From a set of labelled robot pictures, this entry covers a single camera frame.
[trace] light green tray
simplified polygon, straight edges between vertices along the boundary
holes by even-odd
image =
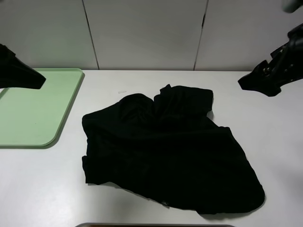
[[[39,90],[0,93],[0,147],[43,147],[55,140],[84,76],[80,69],[35,69],[46,81]]]

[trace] crumpled black shirt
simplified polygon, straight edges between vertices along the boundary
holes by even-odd
[[[213,92],[167,85],[154,101],[129,95],[82,119],[86,183],[113,182],[165,206],[244,213],[265,194],[227,127],[206,114]]]

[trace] white table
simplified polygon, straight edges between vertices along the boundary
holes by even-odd
[[[48,149],[0,149],[0,227],[82,223],[303,226],[303,80],[285,85],[276,97],[267,97],[241,90],[237,80],[246,72],[84,73],[57,144]],[[244,149],[267,195],[263,207],[249,215],[201,217],[195,211],[168,209],[122,189],[85,184],[82,116],[133,93],[154,97],[167,84],[214,91],[214,122],[229,126]]]

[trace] white wall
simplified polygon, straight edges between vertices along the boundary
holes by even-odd
[[[100,69],[193,70],[206,0],[84,0]]]
[[[0,0],[0,44],[31,67],[98,69],[81,0]]]
[[[287,32],[303,23],[303,9],[282,11],[281,0],[209,0],[196,70],[252,70]]]

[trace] green plastic tray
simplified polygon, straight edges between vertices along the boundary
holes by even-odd
[[[82,78],[80,69],[35,69],[46,81],[39,90],[0,93],[0,147],[43,147],[55,140]]]

